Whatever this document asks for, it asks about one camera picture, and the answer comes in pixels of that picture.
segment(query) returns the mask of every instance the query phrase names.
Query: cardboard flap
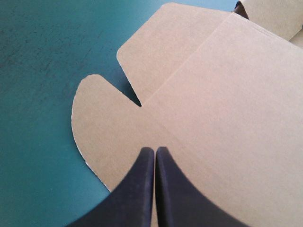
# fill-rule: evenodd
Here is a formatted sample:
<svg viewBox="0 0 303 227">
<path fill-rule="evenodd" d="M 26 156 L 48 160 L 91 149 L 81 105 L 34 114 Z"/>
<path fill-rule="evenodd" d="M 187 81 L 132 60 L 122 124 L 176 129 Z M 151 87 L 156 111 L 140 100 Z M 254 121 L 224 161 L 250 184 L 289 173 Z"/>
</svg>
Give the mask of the cardboard flap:
<svg viewBox="0 0 303 227">
<path fill-rule="evenodd" d="M 241 0 L 248 18 L 290 40 L 303 25 L 303 0 Z"/>
<path fill-rule="evenodd" d="M 167 3 L 118 50 L 117 59 L 141 104 L 229 14 Z"/>
</svg>

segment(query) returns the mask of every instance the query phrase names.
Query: teal table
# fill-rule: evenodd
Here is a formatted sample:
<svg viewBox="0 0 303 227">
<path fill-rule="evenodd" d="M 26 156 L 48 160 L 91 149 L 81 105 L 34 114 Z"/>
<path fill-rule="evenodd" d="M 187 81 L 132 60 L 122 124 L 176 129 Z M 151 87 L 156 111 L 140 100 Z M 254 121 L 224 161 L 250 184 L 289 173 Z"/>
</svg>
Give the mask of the teal table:
<svg viewBox="0 0 303 227">
<path fill-rule="evenodd" d="M 136 101 L 116 52 L 166 2 L 0 0 L 0 226 L 64 226 L 109 194 L 73 140 L 73 97 L 98 73 Z"/>
</svg>

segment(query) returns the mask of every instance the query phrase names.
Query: black object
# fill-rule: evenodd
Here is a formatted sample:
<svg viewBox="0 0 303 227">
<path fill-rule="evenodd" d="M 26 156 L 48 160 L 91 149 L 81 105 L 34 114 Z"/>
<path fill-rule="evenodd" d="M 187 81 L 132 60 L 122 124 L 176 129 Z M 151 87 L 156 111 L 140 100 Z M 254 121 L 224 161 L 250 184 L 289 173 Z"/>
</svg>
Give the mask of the black object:
<svg viewBox="0 0 303 227">
<path fill-rule="evenodd" d="M 154 152 L 142 148 L 133 167 L 98 206 L 68 227 L 150 227 Z M 159 227 L 247 227 L 202 195 L 167 148 L 156 155 Z"/>
<path fill-rule="evenodd" d="M 150 227 L 154 152 L 143 148 L 113 192 L 68 227 Z"/>
<path fill-rule="evenodd" d="M 184 176 L 167 148 L 156 155 L 159 227 L 246 227 L 203 196 Z"/>
<path fill-rule="evenodd" d="M 234 12 L 249 20 L 247 12 L 240 1 L 237 2 Z"/>
</svg>

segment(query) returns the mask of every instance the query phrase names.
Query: cardboard box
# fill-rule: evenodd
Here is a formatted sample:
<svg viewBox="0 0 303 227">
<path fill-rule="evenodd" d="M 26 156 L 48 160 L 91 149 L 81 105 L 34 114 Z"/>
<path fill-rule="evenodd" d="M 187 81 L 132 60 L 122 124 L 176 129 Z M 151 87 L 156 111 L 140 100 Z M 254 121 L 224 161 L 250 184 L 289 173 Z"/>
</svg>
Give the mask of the cardboard box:
<svg viewBox="0 0 303 227">
<path fill-rule="evenodd" d="M 197 189 L 238 220 L 299 227 L 303 1 L 238 6 L 251 21 L 163 5 L 117 53 L 142 106 L 87 76 L 73 102 L 73 135 L 111 190 L 141 147 L 166 146 Z"/>
</svg>

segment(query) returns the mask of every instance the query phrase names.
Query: black tool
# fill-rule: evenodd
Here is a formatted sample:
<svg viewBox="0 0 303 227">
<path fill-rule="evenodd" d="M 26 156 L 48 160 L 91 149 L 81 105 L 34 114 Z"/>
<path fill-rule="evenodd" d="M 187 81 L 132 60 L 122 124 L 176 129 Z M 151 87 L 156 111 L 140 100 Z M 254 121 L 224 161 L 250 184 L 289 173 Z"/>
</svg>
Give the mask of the black tool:
<svg viewBox="0 0 303 227">
<path fill-rule="evenodd" d="M 68 227 L 150 227 L 154 152 L 143 148 L 113 192 Z"/>
<path fill-rule="evenodd" d="M 150 227 L 154 153 L 143 148 L 116 189 L 68 227 Z M 185 177 L 167 148 L 156 155 L 159 227 L 247 227 L 221 210 Z"/>
</svg>

